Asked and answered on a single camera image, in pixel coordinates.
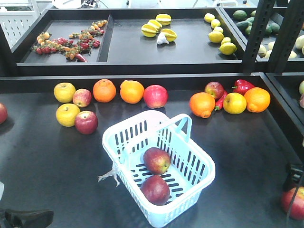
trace avocado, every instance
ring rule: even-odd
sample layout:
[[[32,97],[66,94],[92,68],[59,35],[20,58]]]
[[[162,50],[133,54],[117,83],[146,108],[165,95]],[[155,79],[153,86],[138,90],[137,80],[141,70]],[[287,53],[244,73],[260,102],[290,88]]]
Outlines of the avocado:
[[[253,21],[255,20],[255,18],[254,17],[250,17],[250,18],[247,18],[246,20],[250,21],[251,23],[253,23]]]
[[[232,14],[232,17],[235,20],[243,21],[247,18],[247,13],[245,11],[239,9]]]
[[[236,26],[239,30],[245,31],[245,29],[249,26],[249,23],[250,23],[249,21],[240,21],[236,23]]]
[[[271,31],[272,31],[271,27],[269,25],[267,25],[266,29],[265,29],[265,36],[269,37],[271,34]]]
[[[245,29],[245,33],[249,36],[250,32],[251,32],[251,29],[252,29],[252,26],[248,26],[246,29]]]
[[[250,14],[250,16],[251,17],[255,17],[256,16],[256,12],[257,12],[256,10],[252,11],[251,14]]]
[[[279,30],[280,30],[280,26],[276,23],[271,23],[269,24],[270,28],[271,28],[271,33],[272,34],[278,34]]]

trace black tray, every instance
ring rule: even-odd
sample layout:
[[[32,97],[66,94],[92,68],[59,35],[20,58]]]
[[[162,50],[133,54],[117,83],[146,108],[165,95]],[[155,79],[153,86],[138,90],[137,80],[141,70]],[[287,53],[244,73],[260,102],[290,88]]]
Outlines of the black tray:
[[[224,110],[208,119],[194,116],[189,98],[210,81],[219,81],[230,92],[234,81],[246,79],[271,94],[271,105],[259,114],[231,115]],[[55,112],[60,105],[54,86],[63,81],[76,88],[92,89],[102,76],[0,77],[0,99],[9,118],[0,126],[0,176],[5,185],[1,208],[51,209],[50,228],[151,227],[123,184],[112,178],[97,183],[112,162],[101,145],[111,125],[147,110],[143,101],[127,104],[119,97],[106,104],[92,102],[97,131],[81,135],[74,127],[60,126]],[[303,161],[304,126],[262,73],[125,75],[108,76],[117,88],[125,79],[146,87],[160,84],[169,90],[169,101],[160,111],[173,117],[192,118],[191,138],[214,160],[216,177],[199,201],[168,228],[286,227],[280,208],[288,162]],[[289,228],[301,221],[289,220]]]
[[[238,29],[238,27],[236,26],[236,23],[238,21],[234,20],[232,17],[232,14],[238,9],[245,11],[247,14],[250,14],[252,11],[256,10],[256,8],[247,8],[247,7],[246,8],[221,8],[221,10],[223,11],[223,14],[226,16],[227,22],[229,22],[229,24],[231,24],[233,29],[239,35],[240,39],[246,45],[247,41],[248,41],[248,35],[242,33]],[[274,7],[273,11],[272,11],[272,15],[271,15],[268,23],[270,24],[270,23],[275,22],[281,26],[285,11],[286,11],[286,7]],[[299,36],[301,36],[301,35],[304,35],[303,30],[301,30],[299,33]],[[277,36],[278,35],[273,35],[273,34],[271,34],[269,37],[264,36],[261,44],[263,44],[266,47],[266,49],[268,50],[267,44],[269,42],[275,41]],[[302,72],[303,71],[302,61],[304,61],[304,55],[302,54],[301,50],[298,50],[295,47],[293,48],[293,51],[297,54],[297,58],[288,60],[284,72]],[[259,70],[262,72],[268,72],[268,69],[267,69],[268,59],[260,58],[259,56],[257,56],[256,60],[257,60],[256,70]]]
[[[304,124],[304,109],[299,105],[299,85],[304,80],[304,73],[267,73],[269,80],[286,100],[296,116]]]
[[[207,12],[220,20],[224,35],[231,37],[238,48],[235,54],[225,56],[218,50],[220,44],[209,42],[212,28],[204,21]],[[168,45],[157,45],[156,37],[146,38],[141,33],[141,26],[159,13],[172,16],[172,23],[164,28],[178,34]],[[42,31],[52,33],[51,38],[67,38],[93,21],[107,18],[105,34],[97,37],[102,39],[102,45],[91,56],[85,55],[88,63],[68,62],[60,54],[39,56],[29,51]],[[242,41],[218,8],[49,9],[13,47],[22,76],[238,72],[243,53]]]

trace red bell pepper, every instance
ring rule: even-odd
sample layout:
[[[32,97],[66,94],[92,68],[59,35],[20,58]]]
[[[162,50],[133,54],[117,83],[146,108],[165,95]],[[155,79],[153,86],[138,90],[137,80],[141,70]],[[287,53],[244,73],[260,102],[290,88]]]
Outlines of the red bell pepper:
[[[249,89],[252,89],[253,87],[255,86],[250,82],[243,79],[239,79],[235,81],[234,87],[232,88],[233,88],[233,92],[244,95]]]
[[[227,96],[227,94],[228,93],[226,92],[226,90],[224,90],[224,93],[221,96],[221,98],[215,103],[214,111],[221,110],[223,108],[223,102],[224,102],[225,97]]]

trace yellow apple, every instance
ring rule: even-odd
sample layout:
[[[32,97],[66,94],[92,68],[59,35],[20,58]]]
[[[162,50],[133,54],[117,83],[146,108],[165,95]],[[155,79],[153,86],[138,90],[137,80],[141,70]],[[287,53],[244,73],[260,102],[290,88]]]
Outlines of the yellow apple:
[[[56,111],[56,118],[62,126],[72,127],[78,113],[80,109],[76,104],[62,104]]]
[[[224,99],[223,108],[230,114],[240,114],[246,109],[246,99],[242,94],[229,93]]]
[[[55,86],[54,96],[61,103],[69,103],[73,100],[76,89],[72,83],[62,82]]]

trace light blue basket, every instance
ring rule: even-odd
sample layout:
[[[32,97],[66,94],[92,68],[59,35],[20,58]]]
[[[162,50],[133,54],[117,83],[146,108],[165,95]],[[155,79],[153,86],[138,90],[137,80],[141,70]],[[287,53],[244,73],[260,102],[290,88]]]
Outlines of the light blue basket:
[[[118,176],[155,228],[164,227],[194,205],[215,178],[213,160],[190,138],[191,125],[186,114],[170,119],[162,112],[149,110],[109,127],[103,135],[103,147],[117,167]],[[171,166],[162,175],[170,188],[164,206],[151,204],[140,190],[151,176],[143,163],[143,154],[151,147],[171,157]]]

